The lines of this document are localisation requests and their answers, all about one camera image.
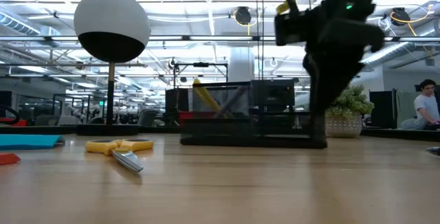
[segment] white sphere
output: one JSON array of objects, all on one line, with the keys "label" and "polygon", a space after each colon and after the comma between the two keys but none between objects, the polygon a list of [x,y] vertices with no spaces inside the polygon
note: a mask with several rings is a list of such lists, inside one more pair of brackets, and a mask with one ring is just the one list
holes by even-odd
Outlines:
[{"label": "white sphere", "polygon": [[150,38],[148,17],[136,0],[81,0],[74,26],[84,49],[108,63],[133,60]]}]

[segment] table surface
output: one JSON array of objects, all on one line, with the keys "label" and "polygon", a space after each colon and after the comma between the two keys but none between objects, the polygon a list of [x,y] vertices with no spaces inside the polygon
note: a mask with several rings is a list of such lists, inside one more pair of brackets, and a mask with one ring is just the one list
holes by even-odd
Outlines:
[{"label": "table surface", "polygon": [[87,140],[0,166],[0,223],[438,223],[438,143],[361,137],[326,150],[182,146],[140,135],[139,174]]}]

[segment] white column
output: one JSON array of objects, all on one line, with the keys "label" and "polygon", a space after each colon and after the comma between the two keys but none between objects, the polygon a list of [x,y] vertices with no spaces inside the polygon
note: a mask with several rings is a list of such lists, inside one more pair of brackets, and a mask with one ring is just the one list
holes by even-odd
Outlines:
[{"label": "white column", "polygon": [[229,82],[246,82],[254,79],[252,47],[232,47],[229,59]]}]

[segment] ceiling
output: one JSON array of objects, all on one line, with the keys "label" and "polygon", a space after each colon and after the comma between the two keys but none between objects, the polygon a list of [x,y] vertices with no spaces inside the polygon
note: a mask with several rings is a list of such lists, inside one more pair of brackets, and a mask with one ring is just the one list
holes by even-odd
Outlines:
[{"label": "ceiling", "polygon": [[[75,36],[73,13],[80,0],[0,0],[0,12],[4,12],[21,22],[34,27],[38,30],[47,30],[51,27],[55,30],[54,34],[62,36]],[[153,36],[163,35],[206,35],[206,36],[273,36],[273,18],[276,14],[276,7],[283,0],[137,0],[140,2],[145,12],[148,14],[151,24],[151,33]],[[315,7],[322,0],[297,0],[301,10],[309,7]],[[432,22],[438,18],[440,13],[440,4],[436,0],[374,0],[377,7],[369,19],[369,23],[377,25],[382,22],[381,27],[386,30],[389,36],[410,36],[408,26],[394,26],[380,21],[378,17],[384,14],[390,14],[394,7],[403,7],[409,13],[411,19],[420,19],[429,14],[420,22],[414,23],[416,32],[421,26]],[[252,19],[255,25],[243,27],[239,25],[233,15],[239,6],[245,6],[250,9]],[[23,36],[14,30],[0,25],[0,34],[7,36]],[[50,63],[50,64],[73,64],[84,63],[102,63],[92,58],[80,45],[72,42],[62,43],[61,47],[77,47],[75,49],[54,49],[52,55],[50,48],[40,43],[29,42],[11,42],[9,45],[17,49],[25,50],[30,53],[28,56],[21,55],[20,59],[8,60],[8,57],[2,57],[4,63]],[[250,51],[255,57],[255,74],[259,72],[259,61],[261,59],[262,45],[259,47],[256,43],[238,43],[238,42],[215,42],[204,41],[195,43],[191,41],[151,41],[147,50],[139,58],[130,62],[135,67],[118,67],[116,73],[120,75],[168,75],[170,68],[168,64],[172,58],[179,63],[228,63],[231,56],[232,47],[252,47]],[[423,56],[423,52],[416,52],[416,57]],[[286,47],[275,47],[274,45],[264,45],[264,72],[265,75],[288,75],[305,74],[301,66],[303,59],[303,45],[290,45]],[[387,66],[393,66],[397,63],[409,59],[410,55],[400,56],[393,61],[386,63]],[[73,75],[92,75],[105,74],[106,67],[95,66],[77,69],[75,67],[50,67],[47,68],[53,74],[73,74]],[[21,74],[39,74],[39,72],[26,69],[12,69],[13,73]],[[412,63],[396,70],[426,70],[423,63]],[[221,69],[215,67],[194,68],[188,67],[183,74],[205,74],[212,77],[203,78],[202,82],[216,82],[224,80]],[[60,77],[71,82],[82,82],[95,84],[105,88],[105,78],[72,78]],[[139,89],[148,88],[157,91],[157,94],[171,86],[167,82],[172,82],[172,77],[126,77],[126,80],[120,80],[118,87],[120,89]],[[186,82],[177,81],[178,85],[191,85],[192,78]]]}]

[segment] person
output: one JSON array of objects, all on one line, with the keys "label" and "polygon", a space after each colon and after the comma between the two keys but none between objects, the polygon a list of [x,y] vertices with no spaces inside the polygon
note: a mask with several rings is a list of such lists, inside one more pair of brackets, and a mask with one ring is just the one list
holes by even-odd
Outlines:
[{"label": "person", "polygon": [[424,119],[428,123],[440,122],[439,107],[434,95],[435,81],[426,79],[420,83],[421,94],[414,100],[417,119]]}]

